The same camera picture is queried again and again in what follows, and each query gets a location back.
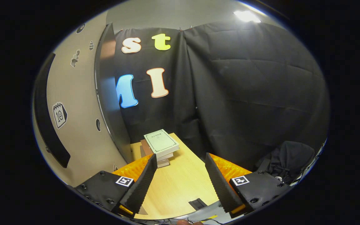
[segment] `finger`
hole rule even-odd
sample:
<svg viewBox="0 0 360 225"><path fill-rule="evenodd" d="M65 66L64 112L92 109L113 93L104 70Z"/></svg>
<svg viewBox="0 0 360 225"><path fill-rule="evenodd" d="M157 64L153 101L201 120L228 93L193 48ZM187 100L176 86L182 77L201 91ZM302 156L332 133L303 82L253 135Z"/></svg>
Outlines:
<svg viewBox="0 0 360 225"><path fill-rule="evenodd" d="M179 220L177 221L177 225L190 225L191 223L189 223L188 221L186 221L185 219Z"/></svg>

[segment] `foam letter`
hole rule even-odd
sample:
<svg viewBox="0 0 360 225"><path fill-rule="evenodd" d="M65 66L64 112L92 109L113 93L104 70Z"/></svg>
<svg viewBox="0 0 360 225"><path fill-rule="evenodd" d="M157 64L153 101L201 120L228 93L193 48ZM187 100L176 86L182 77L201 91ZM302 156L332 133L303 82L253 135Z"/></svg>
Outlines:
<svg viewBox="0 0 360 225"><path fill-rule="evenodd" d="M141 40L138 37L129 37L123 41L122 52L123 53L136 53L141 50L141 45L139 44Z"/></svg>
<svg viewBox="0 0 360 225"><path fill-rule="evenodd" d="M153 68L147 70L147 74L151 77L152 83L152 98L159 98L169 94L169 91L165 89L165 85L163 83L162 73L165 71L164 68Z"/></svg>
<svg viewBox="0 0 360 225"><path fill-rule="evenodd" d="M170 48L169 44L165 44L166 40L170 40L170 37L165 36L165 34L158 34L152 37L155 40L155 48L157 50L168 50Z"/></svg>
<svg viewBox="0 0 360 225"><path fill-rule="evenodd" d="M134 98L133 88L131 87L131 81L133 78L133 75L126 74L119 77L117 80L117 100L120 102L120 97L122 97L122 103L120 104L122 108L128 108L138 104L137 99Z"/></svg>

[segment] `wooden table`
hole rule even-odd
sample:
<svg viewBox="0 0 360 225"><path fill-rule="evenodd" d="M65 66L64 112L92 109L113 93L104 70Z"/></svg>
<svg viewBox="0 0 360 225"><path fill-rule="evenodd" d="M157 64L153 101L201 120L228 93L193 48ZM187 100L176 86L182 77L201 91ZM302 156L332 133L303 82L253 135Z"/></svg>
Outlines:
<svg viewBox="0 0 360 225"><path fill-rule="evenodd" d="M200 198L206 205L219 201L201 161L174 133L180 146L169 159L170 165L158 168L142 204L147 215L135 219L167 219L194 212L188 203ZM141 142L131 144L134 159L141 158Z"/></svg>

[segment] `brown book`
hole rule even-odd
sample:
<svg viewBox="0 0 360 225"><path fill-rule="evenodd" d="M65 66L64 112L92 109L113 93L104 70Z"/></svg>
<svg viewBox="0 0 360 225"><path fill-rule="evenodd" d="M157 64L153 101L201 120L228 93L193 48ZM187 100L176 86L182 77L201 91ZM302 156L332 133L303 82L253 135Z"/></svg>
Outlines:
<svg viewBox="0 0 360 225"><path fill-rule="evenodd" d="M140 146L140 155L141 155L141 158L145 156L145 152L144 152L144 149L142 146Z"/></svg>
<svg viewBox="0 0 360 225"><path fill-rule="evenodd" d="M145 139L141 140L141 146L144 150L145 155L154 154L153 150L150 148L148 142Z"/></svg>

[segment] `calendar sticker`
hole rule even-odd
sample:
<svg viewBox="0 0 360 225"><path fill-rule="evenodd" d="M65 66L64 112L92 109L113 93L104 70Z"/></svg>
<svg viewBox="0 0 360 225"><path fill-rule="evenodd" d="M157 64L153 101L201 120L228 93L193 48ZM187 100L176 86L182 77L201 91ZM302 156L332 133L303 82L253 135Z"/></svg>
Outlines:
<svg viewBox="0 0 360 225"><path fill-rule="evenodd" d="M66 124L66 121L68 120L68 113L66 112L62 102L54 104L53 111L56 127L60 129L64 124Z"/></svg>

